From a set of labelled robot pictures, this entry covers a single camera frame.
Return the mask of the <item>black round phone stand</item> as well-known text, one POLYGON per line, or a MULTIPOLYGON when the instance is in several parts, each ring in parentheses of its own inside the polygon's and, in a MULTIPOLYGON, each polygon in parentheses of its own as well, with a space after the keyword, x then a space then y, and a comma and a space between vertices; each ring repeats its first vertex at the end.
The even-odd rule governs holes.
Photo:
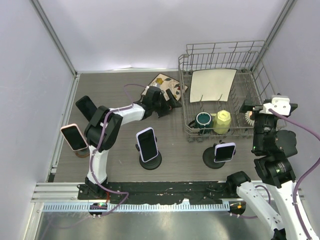
POLYGON ((219 143, 215 143, 212 147, 208 147, 202 154, 202 160, 204 162, 204 164, 211 169, 217 170, 222 168, 225 163, 227 162, 214 162, 215 159, 215 146, 221 143, 228 143, 228 142, 219 142, 219 143))
MULTIPOLYGON (((135 144, 135 148, 139 152, 139 147, 138 147, 137 143, 135 144)), ((139 152, 139 164, 145 170, 149 170, 149 171, 155 170, 161 165, 161 163, 162 163, 162 154, 159 149, 158 149, 158 156, 148 162, 142 162, 141 157, 140 157, 140 152, 139 152)))

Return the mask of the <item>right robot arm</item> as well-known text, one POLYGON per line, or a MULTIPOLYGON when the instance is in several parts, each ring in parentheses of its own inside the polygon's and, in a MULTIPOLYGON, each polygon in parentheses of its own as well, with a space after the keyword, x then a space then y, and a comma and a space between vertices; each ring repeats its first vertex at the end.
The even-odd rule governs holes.
POLYGON ((252 209, 268 230, 271 240, 318 240, 313 230, 298 190, 302 180, 319 166, 317 161, 299 179, 296 178, 289 158, 297 155, 296 134, 291 130, 278 130, 278 120, 293 124, 289 119, 297 109, 287 96, 273 95, 261 105, 244 100, 240 113, 251 112, 254 118, 253 145, 251 152, 255 171, 273 197, 277 209, 273 209, 257 191, 244 171, 229 175, 226 179, 226 193, 233 198, 240 197, 252 209))

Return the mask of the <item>floral square plate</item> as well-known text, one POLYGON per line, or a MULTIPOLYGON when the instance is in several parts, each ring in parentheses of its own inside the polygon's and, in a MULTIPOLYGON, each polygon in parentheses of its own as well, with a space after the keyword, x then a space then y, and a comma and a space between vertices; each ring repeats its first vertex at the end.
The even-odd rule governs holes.
POLYGON ((167 94, 167 90, 170 90, 173 94, 174 98, 177 101, 180 101, 182 92, 180 87, 180 82, 174 79, 171 76, 165 75, 163 73, 159 73, 149 84, 149 87, 157 87, 161 90, 164 95, 164 98, 168 101, 169 96, 167 94))

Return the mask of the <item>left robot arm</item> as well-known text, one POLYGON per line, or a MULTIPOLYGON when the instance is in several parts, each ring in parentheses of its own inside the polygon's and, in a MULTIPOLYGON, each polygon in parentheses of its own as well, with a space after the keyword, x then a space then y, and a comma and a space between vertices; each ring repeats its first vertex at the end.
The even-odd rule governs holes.
POLYGON ((165 99, 160 88, 148 86, 146 93, 128 106, 107 108, 102 105, 95 110, 84 131, 90 160, 84 184, 78 185, 78 199, 100 200, 105 197, 108 191, 108 155, 117 140, 121 126, 145 120, 154 112, 160 118, 170 114, 173 109, 182 107, 170 89, 165 92, 168 100, 165 99))

